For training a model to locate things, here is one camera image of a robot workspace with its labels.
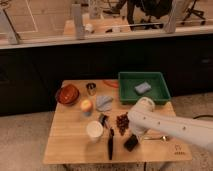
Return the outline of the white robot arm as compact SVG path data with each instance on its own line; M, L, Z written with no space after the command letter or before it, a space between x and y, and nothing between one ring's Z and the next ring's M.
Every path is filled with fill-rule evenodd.
M154 101L148 97L142 97L128 111L129 128L134 135L142 137L149 129L152 129L213 153L212 121L162 115L156 113L154 109Z

